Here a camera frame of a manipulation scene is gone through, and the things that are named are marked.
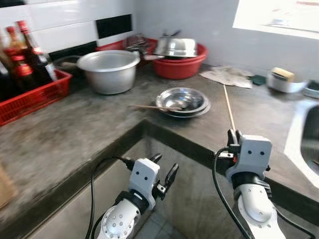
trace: red plastic basin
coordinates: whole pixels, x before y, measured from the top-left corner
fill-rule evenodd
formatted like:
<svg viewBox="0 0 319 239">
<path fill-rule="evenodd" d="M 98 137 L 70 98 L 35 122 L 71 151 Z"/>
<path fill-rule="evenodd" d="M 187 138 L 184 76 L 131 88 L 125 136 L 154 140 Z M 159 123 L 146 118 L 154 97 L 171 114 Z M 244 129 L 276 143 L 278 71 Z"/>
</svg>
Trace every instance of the red plastic basin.
<svg viewBox="0 0 319 239">
<path fill-rule="evenodd" d="M 197 45 L 198 56 L 181 60 L 156 60 L 154 69 L 156 74 L 167 79 L 185 79 L 195 75 L 201 63 L 206 59 L 208 50 L 205 46 Z"/>
</svg>

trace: yellow sponge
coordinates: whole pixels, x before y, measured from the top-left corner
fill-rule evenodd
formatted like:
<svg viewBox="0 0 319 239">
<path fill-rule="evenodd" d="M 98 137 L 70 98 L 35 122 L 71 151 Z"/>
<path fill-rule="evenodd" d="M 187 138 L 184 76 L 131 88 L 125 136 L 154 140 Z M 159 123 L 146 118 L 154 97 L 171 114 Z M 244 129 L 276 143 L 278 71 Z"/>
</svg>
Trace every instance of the yellow sponge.
<svg viewBox="0 0 319 239">
<path fill-rule="evenodd" d="M 281 77 L 286 78 L 286 81 L 288 82 L 294 82 L 295 81 L 295 75 L 294 73 L 291 73 L 289 71 L 286 71 L 284 69 L 275 67 L 274 69 L 271 70 L 272 73 L 279 75 Z"/>
</svg>

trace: white container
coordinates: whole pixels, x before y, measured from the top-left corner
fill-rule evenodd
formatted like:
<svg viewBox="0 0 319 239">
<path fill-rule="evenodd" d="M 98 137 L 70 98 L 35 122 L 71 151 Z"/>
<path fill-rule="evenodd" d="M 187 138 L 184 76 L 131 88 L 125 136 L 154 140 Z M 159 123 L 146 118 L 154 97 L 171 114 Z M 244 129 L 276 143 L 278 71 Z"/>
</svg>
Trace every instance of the white container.
<svg viewBox="0 0 319 239">
<path fill-rule="evenodd" d="M 307 82 L 288 82 L 278 79 L 272 73 L 268 73 L 266 81 L 268 87 L 284 93 L 301 91 L 307 85 Z"/>
<path fill-rule="evenodd" d="M 100 94 L 112 95 L 133 87 L 140 55 L 129 51 L 98 51 L 82 56 L 77 66 L 85 71 L 92 88 Z"/>
</svg>

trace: metal pot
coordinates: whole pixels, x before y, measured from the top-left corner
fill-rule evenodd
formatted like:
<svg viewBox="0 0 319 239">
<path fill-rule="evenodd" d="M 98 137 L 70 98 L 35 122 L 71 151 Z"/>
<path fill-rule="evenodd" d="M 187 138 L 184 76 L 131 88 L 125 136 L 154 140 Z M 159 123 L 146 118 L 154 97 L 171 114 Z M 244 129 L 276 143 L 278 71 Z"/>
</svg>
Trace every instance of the metal pot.
<svg viewBox="0 0 319 239">
<path fill-rule="evenodd" d="M 139 62 L 140 56 L 137 53 L 108 50 L 81 57 L 77 66 L 85 71 L 86 78 L 97 93 L 112 95 L 133 87 Z"/>
</svg>

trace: kitchen counter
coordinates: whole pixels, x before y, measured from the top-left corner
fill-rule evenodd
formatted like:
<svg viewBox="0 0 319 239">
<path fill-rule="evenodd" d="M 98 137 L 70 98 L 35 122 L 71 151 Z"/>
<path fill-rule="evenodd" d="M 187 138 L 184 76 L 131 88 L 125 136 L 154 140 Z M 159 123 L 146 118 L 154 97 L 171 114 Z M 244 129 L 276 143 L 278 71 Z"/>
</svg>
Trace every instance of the kitchen counter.
<svg viewBox="0 0 319 239">
<path fill-rule="evenodd" d="M 27 227 L 11 237 L 7 235 L 25 224 L 19 218 L 27 217 L 28 211 L 37 204 L 45 205 L 48 201 L 48 212 L 54 212 L 56 206 L 49 197 L 57 196 L 55 190 L 71 176 L 81 174 L 84 180 L 78 187 L 83 187 L 97 153 L 142 121 L 211 151 L 227 143 L 227 130 L 231 125 L 223 87 L 199 75 L 185 80 L 165 80 L 155 75 L 151 65 L 146 65 L 138 70 L 135 86 L 130 91 L 113 96 L 93 93 L 84 79 L 72 81 L 75 87 L 68 97 L 0 127 L 0 160 L 19 191 L 19 195 L 0 210 L 0 238 L 22 238 Z M 204 92 L 212 102 L 210 111 L 199 118 L 173 119 L 158 111 L 128 107 L 151 104 L 162 91 L 182 86 Z M 265 86 L 254 86 L 250 90 L 227 87 L 227 91 L 236 128 L 243 134 L 267 137 L 273 144 L 272 169 L 267 172 L 267 178 L 315 203 L 319 211 L 319 190 L 283 154 L 296 102 L 304 97 L 276 93 Z M 67 195 L 66 190 L 63 188 L 62 192 Z"/>
</svg>

